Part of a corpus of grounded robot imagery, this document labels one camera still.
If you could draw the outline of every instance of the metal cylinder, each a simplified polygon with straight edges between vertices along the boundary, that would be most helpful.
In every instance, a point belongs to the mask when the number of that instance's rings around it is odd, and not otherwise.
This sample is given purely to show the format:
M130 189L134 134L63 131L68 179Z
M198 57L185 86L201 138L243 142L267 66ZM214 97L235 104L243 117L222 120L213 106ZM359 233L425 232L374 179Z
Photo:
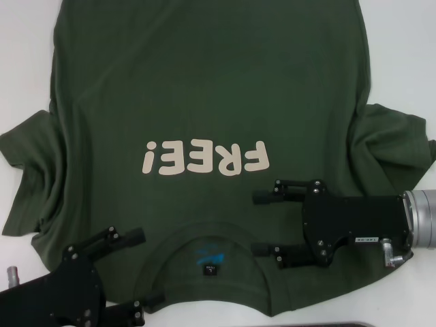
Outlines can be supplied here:
M413 232L412 247L436 248L436 190L406 191L405 210Z
M20 279L18 278L18 269L15 266L11 266L7 269L7 280L9 281L9 288L20 285Z
M399 267L405 263L404 257L402 255L398 255L396 257L393 257L391 261L392 261L392 264L394 265L394 267Z
M384 266L388 268L394 268L394 262L392 261L394 257L394 250L392 248L392 244L390 239L383 238L381 240L381 245L383 247L383 254L384 254Z

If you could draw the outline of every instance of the white table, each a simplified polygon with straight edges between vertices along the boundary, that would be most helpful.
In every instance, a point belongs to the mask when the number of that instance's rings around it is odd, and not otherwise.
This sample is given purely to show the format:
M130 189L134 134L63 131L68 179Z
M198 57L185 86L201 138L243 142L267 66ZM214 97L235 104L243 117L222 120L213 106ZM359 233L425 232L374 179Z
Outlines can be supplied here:
M48 108L52 35L60 0L0 0L0 134ZM436 1L361 0L371 53L370 103L427 119L436 139ZM0 155L0 228L22 172ZM417 189L436 189L435 166ZM21 281L47 273L30 246L31 235L0 236L0 290L5 270ZM434 326L436 251L419 250L399 271L351 294L269 318L226 302L188 302L147 316L146 326L259 326L309 322L366 322L377 327Z

